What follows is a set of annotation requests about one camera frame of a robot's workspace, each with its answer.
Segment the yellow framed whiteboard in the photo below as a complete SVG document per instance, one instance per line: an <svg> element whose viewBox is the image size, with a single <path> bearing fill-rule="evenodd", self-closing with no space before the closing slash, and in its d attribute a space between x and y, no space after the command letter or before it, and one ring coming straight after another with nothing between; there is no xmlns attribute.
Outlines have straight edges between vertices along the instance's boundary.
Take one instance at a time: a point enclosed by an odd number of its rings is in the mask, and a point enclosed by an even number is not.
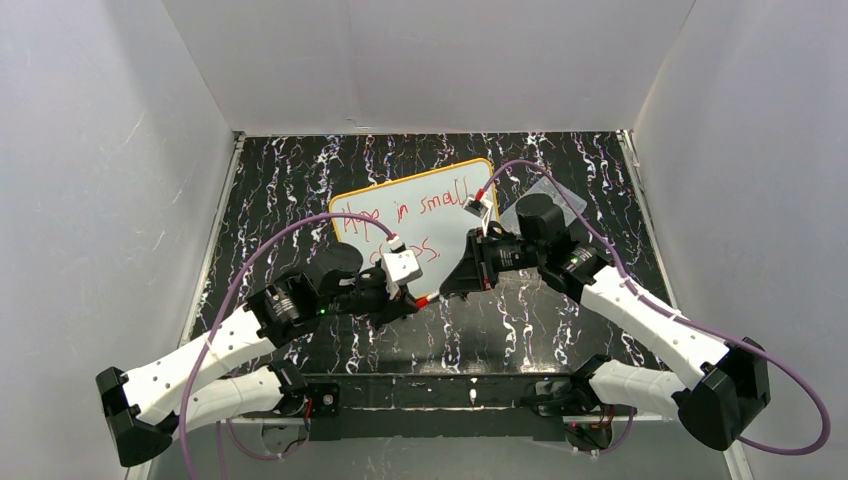
<svg viewBox="0 0 848 480"><path fill-rule="evenodd" d="M463 255L466 233L481 226L462 204L493 173L477 158L337 195L329 210L373 218L398 234L421 266L422 277L409 286L420 298L439 289Z"/></svg>

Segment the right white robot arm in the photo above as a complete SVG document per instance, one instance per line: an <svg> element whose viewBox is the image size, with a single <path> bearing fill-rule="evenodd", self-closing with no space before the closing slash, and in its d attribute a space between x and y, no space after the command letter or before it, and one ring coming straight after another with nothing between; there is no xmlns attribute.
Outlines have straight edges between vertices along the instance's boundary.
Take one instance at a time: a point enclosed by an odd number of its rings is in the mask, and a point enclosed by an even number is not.
<svg viewBox="0 0 848 480"><path fill-rule="evenodd" d="M628 406L676 419L701 444L724 451L768 405L767 365L751 353L755 342L733 345L699 333L649 292L628 287L615 261L575 235L549 196L531 194L518 202L518 234L490 219L482 193L470 195L463 207L481 224L467 232L463 256L440 294L487 291L502 272L534 269L549 288L617 325L667 367L653 370L595 355L565 380L542 382L523 398L538 415Z"/></svg>

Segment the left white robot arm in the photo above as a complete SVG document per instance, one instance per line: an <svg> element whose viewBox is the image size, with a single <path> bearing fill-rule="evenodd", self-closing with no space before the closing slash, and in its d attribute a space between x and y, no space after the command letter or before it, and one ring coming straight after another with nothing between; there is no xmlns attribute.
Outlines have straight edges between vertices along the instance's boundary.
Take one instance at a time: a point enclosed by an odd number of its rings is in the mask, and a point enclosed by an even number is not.
<svg viewBox="0 0 848 480"><path fill-rule="evenodd" d="M147 365L108 367L95 377L104 418L123 467L143 464L194 428L243 413L298 409L309 389L291 366L237 367L313 333L331 315L368 315L385 324L417 312L409 283L423 272L392 240L370 268L338 243L248 297L220 324Z"/></svg>

